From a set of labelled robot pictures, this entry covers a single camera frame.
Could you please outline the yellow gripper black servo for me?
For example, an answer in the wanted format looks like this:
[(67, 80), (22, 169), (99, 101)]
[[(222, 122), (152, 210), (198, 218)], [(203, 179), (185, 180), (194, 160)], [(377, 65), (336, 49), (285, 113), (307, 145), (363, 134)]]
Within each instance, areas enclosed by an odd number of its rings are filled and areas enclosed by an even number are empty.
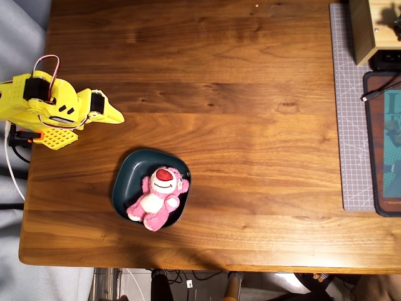
[(78, 92), (77, 96), (79, 128), (91, 122), (121, 124), (125, 121), (122, 113), (109, 103), (107, 96), (101, 90), (87, 88)]

